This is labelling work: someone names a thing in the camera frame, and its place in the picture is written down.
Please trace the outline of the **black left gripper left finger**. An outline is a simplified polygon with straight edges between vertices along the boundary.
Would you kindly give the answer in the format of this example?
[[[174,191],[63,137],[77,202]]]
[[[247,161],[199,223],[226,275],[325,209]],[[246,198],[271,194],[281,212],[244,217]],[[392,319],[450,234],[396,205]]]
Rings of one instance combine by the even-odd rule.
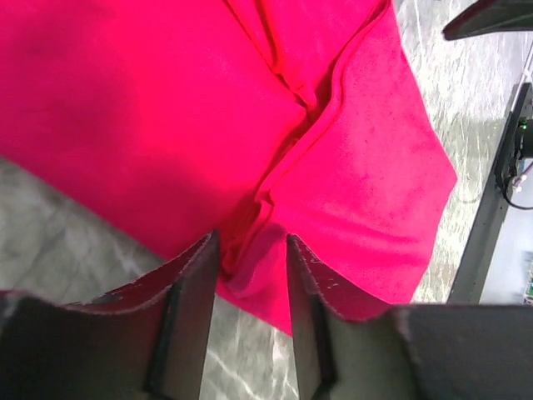
[[[198,398],[219,265],[209,233],[91,302],[2,292],[2,398]]]

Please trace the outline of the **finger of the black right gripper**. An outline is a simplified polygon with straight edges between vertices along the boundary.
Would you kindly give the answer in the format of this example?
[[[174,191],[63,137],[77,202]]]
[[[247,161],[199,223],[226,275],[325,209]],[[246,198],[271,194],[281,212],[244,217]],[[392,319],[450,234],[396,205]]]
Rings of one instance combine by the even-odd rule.
[[[443,28],[447,41],[532,30],[532,0],[479,0]]]

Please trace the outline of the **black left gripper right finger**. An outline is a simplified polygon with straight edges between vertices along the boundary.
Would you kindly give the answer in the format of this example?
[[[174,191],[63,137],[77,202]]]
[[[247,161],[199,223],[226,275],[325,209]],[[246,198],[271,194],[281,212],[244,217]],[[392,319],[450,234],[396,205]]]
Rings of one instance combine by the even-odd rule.
[[[531,398],[530,307],[391,305],[295,235],[286,270],[300,398]]]

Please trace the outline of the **red t-shirt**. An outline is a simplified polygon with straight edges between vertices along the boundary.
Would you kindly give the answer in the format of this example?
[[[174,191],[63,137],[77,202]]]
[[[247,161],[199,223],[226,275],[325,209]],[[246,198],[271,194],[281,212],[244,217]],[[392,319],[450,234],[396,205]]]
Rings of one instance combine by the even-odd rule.
[[[456,173],[390,1],[4,1],[1,154],[291,331],[286,235],[408,303]]]

